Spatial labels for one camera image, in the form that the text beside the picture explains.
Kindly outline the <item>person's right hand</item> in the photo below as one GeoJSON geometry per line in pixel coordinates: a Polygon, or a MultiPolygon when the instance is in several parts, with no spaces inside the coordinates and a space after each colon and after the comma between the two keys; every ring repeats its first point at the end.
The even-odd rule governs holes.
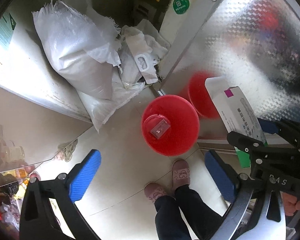
{"type": "Polygon", "coordinates": [[[283,207],[286,216],[293,216],[296,211],[300,211],[300,200],[296,196],[281,192],[283,207]]]}

